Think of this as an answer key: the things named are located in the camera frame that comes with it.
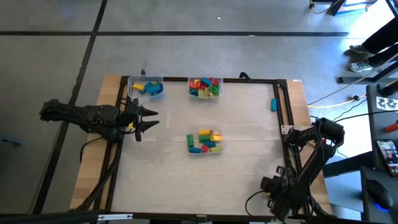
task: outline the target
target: plastic container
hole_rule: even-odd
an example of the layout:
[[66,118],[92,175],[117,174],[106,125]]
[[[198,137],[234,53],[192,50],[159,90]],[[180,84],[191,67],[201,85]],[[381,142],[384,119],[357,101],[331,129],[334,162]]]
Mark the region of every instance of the plastic container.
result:
[[155,101],[155,100],[163,100],[164,98],[164,88],[163,91],[158,93],[157,95],[152,96],[150,93],[141,94],[139,90],[134,89],[132,86],[134,84],[140,84],[145,86],[148,82],[160,82],[163,84],[163,76],[162,75],[140,75],[136,77],[129,77],[127,80],[127,93],[131,99],[138,98],[140,103],[144,103],[145,101]]
[[[221,131],[221,133],[223,133],[223,141],[220,142],[216,142],[216,146],[222,146],[223,147],[223,151],[226,150],[227,145],[226,145],[226,141],[225,141],[225,132],[224,129],[221,125],[203,125],[203,126],[190,126],[188,128],[188,133],[187,134],[192,134],[193,135],[193,143],[194,146],[193,147],[197,147],[200,148],[203,146],[202,142],[199,142],[199,130],[203,130],[203,129],[211,129],[211,130],[217,130],[217,131]],[[210,152],[210,149],[208,152],[201,152],[201,153],[191,153],[189,152],[189,148],[188,148],[188,141],[185,138],[186,141],[186,147],[187,147],[187,152],[193,156],[198,156],[198,155],[207,155],[207,154],[219,154],[221,152]]]
[[223,78],[213,77],[215,80],[218,80],[219,83],[220,83],[220,92],[219,92],[218,96],[212,96],[212,97],[203,96],[203,97],[200,97],[200,96],[191,95],[189,93],[189,91],[190,91],[189,82],[193,82],[194,80],[197,80],[197,79],[200,80],[202,78],[203,77],[188,77],[188,83],[187,83],[188,90],[187,91],[188,91],[188,94],[191,96],[191,99],[192,100],[218,100],[222,96],[222,94],[224,93],[224,80],[223,80]]

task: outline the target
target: white tabletop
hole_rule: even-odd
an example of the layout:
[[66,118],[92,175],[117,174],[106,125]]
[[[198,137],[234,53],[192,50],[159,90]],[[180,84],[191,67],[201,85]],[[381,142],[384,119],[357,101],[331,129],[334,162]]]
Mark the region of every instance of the white tabletop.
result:
[[[283,166],[277,113],[269,84],[225,83],[218,101],[192,101],[185,82],[165,82],[162,101],[144,103],[160,123],[135,142],[125,136],[113,196],[114,212],[245,215],[246,199],[260,190],[263,176]],[[227,147],[220,154],[187,152],[190,126],[220,125]],[[267,197],[248,209],[272,215]]]

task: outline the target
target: floor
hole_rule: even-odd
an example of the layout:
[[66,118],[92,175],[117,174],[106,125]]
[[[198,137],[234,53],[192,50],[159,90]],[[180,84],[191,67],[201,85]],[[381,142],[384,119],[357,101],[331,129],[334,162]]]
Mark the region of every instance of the floor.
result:
[[[316,9],[327,7],[317,4]],[[60,130],[60,123],[40,121],[45,101],[95,104],[104,75],[138,75],[144,68],[164,76],[237,77],[245,71],[253,78],[300,79],[312,102],[341,88],[337,77],[366,74],[347,70],[347,64],[360,60],[348,46],[360,44],[392,18],[383,0],[367,13],[339,17],[314,14],[307,1],[294,0],[3,0],[0,134],[22,146],[0,144],[0,213],[27,213],[34,206]],[[365,86],[351,86],[317,105],[364,92]],[[311,109],[310,114],[333,119],[353,105]],[[366,111],[363,103],[345,116]],[[358,136],[367,139],[367,125],[366,118],[346,120],[346,143],[339,151],[355,156],[370,150],[369,141],[351,147]],[[68,210],[85,141],[83,131],[69,126],[44,212]]]

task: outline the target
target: wooden table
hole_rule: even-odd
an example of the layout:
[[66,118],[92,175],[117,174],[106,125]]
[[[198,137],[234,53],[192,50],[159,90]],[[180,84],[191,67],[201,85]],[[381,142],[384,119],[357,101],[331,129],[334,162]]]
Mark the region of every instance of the wooden table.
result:
[[[120,76],[109,75],[104,78],[99,93],[97,105],[116,104],[120,80]],[[310,126],[311,121],[308,113],[305,93],[303,90],[303,84],[300,80],[287,80],[287,85],[294,124],[297,126]],[[284,106],[285,103],[282,89],[279,90],[279,94],[281,98],[282,114],[284,116],[284,120],[287,120],[287,110]],[[88,141],[95,138],[98,138],[97,134],[90,134],[88,136]],[[73,193],[72,201],[70,203],[70,208],[76,208],[77,206],[79,206],[98,183],[98,179],[101,173],[101,167],[103,165],[105,148],[106,141],[103,140],[98,140],[85,147],[83,160],[81,162],[79,174],[76,181],[75,191]],[[304,150],[301,152],[300,157],[303,165],[310,157],[312,151],[313,149],[311,147],[305,147]],[[108,185],[109,181],[104,187],[101,203],[99,205],[99,208],[102,209],[105,208]],[[331,207],[326,192],[325,180],[322,173],[318,175],[318,177],[311,185],[311,193],[314,196],[315,200],[322,206],[322,208],[326,212],[331,213]]]

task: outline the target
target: shoe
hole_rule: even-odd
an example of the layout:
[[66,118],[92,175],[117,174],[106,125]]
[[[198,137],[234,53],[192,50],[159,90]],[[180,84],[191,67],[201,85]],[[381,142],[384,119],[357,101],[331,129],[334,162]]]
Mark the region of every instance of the shoe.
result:
[[353,72],[362,72],[372,70],[373,66],[369,63],[368,60],[362,62],[351,63],[348,68]]
[[372,57],[374,54],[366,50],[366,48],[362,45],[350,45],[350,50],[357,54],[364,54],[367,57]]

